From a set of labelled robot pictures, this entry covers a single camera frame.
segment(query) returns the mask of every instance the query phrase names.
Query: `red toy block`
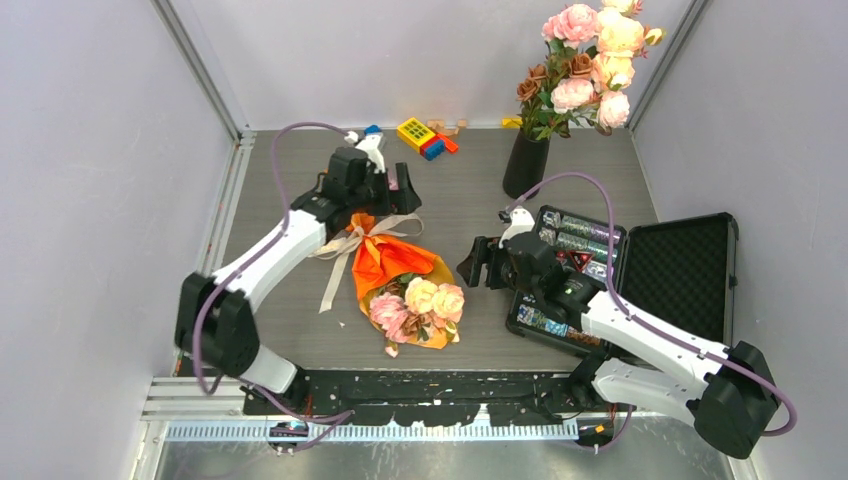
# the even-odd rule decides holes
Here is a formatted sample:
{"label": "red toy block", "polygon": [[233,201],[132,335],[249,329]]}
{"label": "red toy block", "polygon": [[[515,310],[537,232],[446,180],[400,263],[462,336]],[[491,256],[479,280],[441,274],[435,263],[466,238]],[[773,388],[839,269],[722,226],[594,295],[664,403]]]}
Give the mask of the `red toy block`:
{"label": "red toy block", "polygon": [[459,151],[459,145],[457,145],[456,142],[446,137],[445,135],[437,133],[436,138],[441,138],[442,141],[445,142],[445,150],[449,151],[450,153],[453,154]]}

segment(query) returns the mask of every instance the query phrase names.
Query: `toy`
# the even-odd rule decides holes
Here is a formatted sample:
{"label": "toy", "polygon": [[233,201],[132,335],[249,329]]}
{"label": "toy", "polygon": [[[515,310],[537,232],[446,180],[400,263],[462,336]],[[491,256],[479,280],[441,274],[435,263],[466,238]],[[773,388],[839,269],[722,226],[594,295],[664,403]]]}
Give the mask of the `toy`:
{"label": "toy", "polygon": [[432,161],[445,151],[445,142],[437,136],[431,138],[427,143],[421,146],[418,153],[428,161]]}
{"label": "toy", "polygon": [[447,150],[448,152],[453,154],[459,151],[459,145],[457,145],[456,142],[448,138],[448,136],[444,133],[437,133],[436,136],[439,137],[443,142],[445,142],[445,150]]}
{"label": "toy", "polygon": [[421,147],[435,138],[436,134],[417,118],[412,117],[398,126],[398,137],[420,153]]}
{"label": "toy", "polygon": [[501,119],[501,127],[503,128],[521,128],[522,124],[521,117],[505,117]]}

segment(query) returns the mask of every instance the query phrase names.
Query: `black vase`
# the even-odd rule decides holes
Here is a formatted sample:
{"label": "black vase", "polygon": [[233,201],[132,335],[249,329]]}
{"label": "black vase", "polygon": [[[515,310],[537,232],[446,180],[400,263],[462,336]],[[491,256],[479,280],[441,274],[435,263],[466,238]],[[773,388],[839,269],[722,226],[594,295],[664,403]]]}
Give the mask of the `black vase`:
{"label": "black vase", "polygon": [[[545,177],[548,163],[548,148],[551,139],[531,140],[519,130],[509,154],[509,163],[504,172],[503,189],[512,198],[518,198]],[[533,198],[537,190],[527,198]]]}

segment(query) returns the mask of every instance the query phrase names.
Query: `white wall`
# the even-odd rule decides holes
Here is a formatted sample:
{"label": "white wall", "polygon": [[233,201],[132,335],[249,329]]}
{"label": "white wall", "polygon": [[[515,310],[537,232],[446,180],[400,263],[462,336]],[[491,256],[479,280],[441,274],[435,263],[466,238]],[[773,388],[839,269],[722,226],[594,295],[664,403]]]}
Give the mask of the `white wall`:
{"label": "white wall", "polygon": [[147,1],[3,2],[0,85],[0,476],[121,479],[230,141]]}
{"label": "white wall", "polygon": [[660,219],[739,220],[734,337],[800,412],[758,446],[768,479],[848,467],[846,19],[844,2],[712,2],[636,131]]}
{"label": "white wall", "polygon": [[[562,0],[174,3],[231,110],[254,130],[307,119],[393,126],[411,116],[500,125],[502,117],[518,111],[515,87],[527,67],[544,59],[542,24],[564,5]],[[673,32],[689,3],[645,0],[639,20]],[[631,104],[664,48],[637,61],[627,90]]]}

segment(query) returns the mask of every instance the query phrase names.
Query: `wire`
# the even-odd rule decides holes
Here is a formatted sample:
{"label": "wire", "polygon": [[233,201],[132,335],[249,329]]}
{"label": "wire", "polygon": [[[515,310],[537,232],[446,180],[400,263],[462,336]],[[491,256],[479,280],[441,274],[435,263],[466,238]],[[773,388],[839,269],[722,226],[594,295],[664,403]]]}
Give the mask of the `wire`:
{"label": "wire", "polygon": [[[212,395],[212,394],[215,393],[215,391],[218,389],[218,385],[219,385],[223,375],[219,375],[215,379],[215,382],[213,383],[212,387],[209,387],[206,384],[206,380],[203,376],[203,357],[202,357],[202,349],[201,349],[201,337],[202,337],[202,332],[203,332],[203,324],[206,321],[206,317],[209,315],[209,312],[212,310],[212,306],[215,304],[215,300],[218,299],[218,297],[227,288],[227,286],[229,286],[229,284],[232,283],[233,280],[238,278],[242,274],[242,272],[244,272],[251,265],[253,265],[263,255],[265,255],[265,253],[267,253],[268,250],[270,250],[274,245],[276,245],[285,236],[285,234],[286,234],[286,232],[289,228],[291,204],[289,203],[288,195],[286,195],[286,189],[285,189],[285,186],[283,185],[283,179],[282,179],[282,176],[280,174],[280,160],[279,160],[279,157],[277,155],[277,142],[286,133],[288,133],[292,130],[295,130],[295,129],[298,129],[298,128],[304,128],[304,127],[325,128],[327,130],[332,130],[332,131],[339,133],[341,135],[345,135],[345,133],[346,133],[341,128],[327,124],[327,123],[299,122],[299,123],[293,123],[293,124],[291,124],[287,127],[284,127],[282,130],[277,132],[277,135],[274,136],[274,139],[271,142],[271,166],[274,170],[274,179],[277,182],[277,190],[280,194],[280,201],[281,201],[282,207],[283,207],[283,219],[282,219],[282,222],[281,222],[282,226],[279,229],[279,231],[274,235],[274,237],[271,239],[271,241],[266,243],[262,248],[259,249],[259,251],[257,251],[255,254],[253,254],[251,257],[249,257],[247,260],[245,260],[241,265],[239,265],[220,284],[215,286],[215,288],[212,290],[212,293],[210,293],[209,296],[206,297],[206,300],[203,302],[203,305],[201,305],[201,307],[200,307],[200,311],[197,313],[197,318],[195,319],[195,322],[194,322],[194,330],[192,332],[192,342],[191,342],[192,369],[193,369],[194,376],[197,379],[198,386],[200,386],[200,389],[206,395]],[[314,446],[321,438],[323,438],[328,433],[330,433],[335,427],[341,425],[342,422],[347,420],[348,417],[350,417],[353,414],[353,410],[348,410],[347,412],[343,412],[341,414],[334,415],[332,417],[320,417],[320,418],[319,417],[304,417],[304,416],[298,415],[297,413],[295,413],[295,412],[291,411],[290,409],[286,408],[285,406],[283,406],[279,401],[277,401],[276,398],[274,398],[274,395],[269,393],[264,388],[256,386],[255,390],[257,390],[262,396],[264,396],[269,402],[271,402],[272,405],[274,405],[275,407],[280,409],[282,412],[286,413],[287,415],[291,415],[292,417],[295,417],[300,421],[310,422],[310,423],[319,423],[319,424],[332,423],[332,426],[330,428],[328,428],[323,434],[319,435],[317,438],[310,440],[310,441],[308,441],[308,442],[306,442],[302,445],[298,445],[296,448],[294,448],[292,450],[293,452],[306,450],[307,448]]]}
{"label": "wire", "polygon": [[[507,209],[507,213],[515,210],[516,207],[518,207],[519,205],[524,203],[524,201],[527,200],[527,197],[529,197],[530,195],[539,191],[539,189],[542,188],[543,186],[547,185],[548,183],[553,182],[554,180],[559,180],[560,178],[566,178],[566,177],[577,177],[577,178],[582,178],[582,179],[588,181],[589,183],[594,185],[601,192],[601,195],[604,197],[604,203],[606,203],[606,206],[607,206],[607,221],[609,223],[608,228],[609,228],[609,232],[610,232],[610,235],[608,236],[609,238],[607,239],[607,271],[612,272],[612,264],[613,264],[612,252],[613,252],[613,249],[615,248],[614,247],[614,236],[612,235],[612,232],[615,231],[615,219],[614,219],[613,211],[612,211],[612,201],[610,200],[609,193],[607,193],[604,186],[601,185],[601,182],[599,182],[594,177],[587,175],[585,173],[580,173],[580,172],[563,172],[563,173],[558,173],[556,175],[552,175],[552,176],[542,180],[541,182],[537,183],[533,188],[531,188],[526,193],[524,193],[523,195],[518,197],[512,203],[512,205],[509,206],[509,208]],[[691,345],[689,342],[687,342],[685,340],[681,340],[679,338],[676,338],[673,335],[670,335],[670,334],[660,330],[659,328],[657,328],[657,327],[651,325],[650,323],[646,322],[644,319],[639,318],[638,315],[631,315],[630,310],[627,309],[627,307],[624,305],[624,301],[621,299],[621,297],[618,295],[618,292],[615,290],[615,285],[613,285],[612,278],[613,278],[613,275],[611,275],[611,274],[607,275],[607,279],[606,279],[607,290],[609,291],[609,294],[612,297],[613,302],[615,302],[616,306],[618,306],[618,308],[621,309],[622,313],[624,313],[624,315],[628,319],[633,320],[638,325],[647,329],[651,333],[659,336],[660,338],[662,338],[664,340],[667,340],[667,341],[673,343],[674,345],[677,345],[680,348],[683,348],[685,350],[688,350],[688,351],[690,351],[692,353],[696,353],[696,354],[701,353],[701,350],[698,347]],[[786,433],[789,433],[789,431],[791,431],[793,428],[795,428],[795,425],[798,423],[798,411],[795,409],[795,405],[792,403],[792,401],[789,399],[789,397],[785,393],[783,393],[783,391],[780,390],[776,385],[769,382],[768,380],[766,380],[762,376],[757,375],[756,373],[754,373],[754,372],[744,368],[743,366],[738,365],[738,364],[736,364],[736,363],[734,363],[734,362],[732,362],[732,361],[730,361],[726,358],[721,358],[718,355],[715,355],[715,354],[710,353],[710,352],[706,352],[704,357],[708,358],[708,359],[710,359],[714,362],[717,362],[724,367],[727,367],[731,370],[734,370],[735,372],[737,372],[741,375],[744,375],[745,377],[749,378],[750,380],[753,380],[754,382],[759,384],[761,387],[763,387],[766,390],[768,390],[769,392],[771,392],[775,397],[780,399],[780,401],[784,405],[786,405],[786,410],[787,410],[787,412],[789,412],[789,419],[786,421],[786,424],[784,426],[778,428],[778,429],[763,432],[762,435],[764,437],[773,437],[773,436],[778,436],[778,435],[784,435]],[[618,440],[618,437],[620,437],[621,434],[624,433],[624,430],[627,428],[627,425],[629,424],[629,420],[630,420],[632,410],[633,410],[633,407],[630,406],[627,410],[627,418],[625,418],[624,425],[622,425],[621,430],[618,432],[617,435],[615,435],[613,437],[612,441],[610,441],[610,443],[608,443],[604,447],[608,448],[611,445],[613,445]]]}

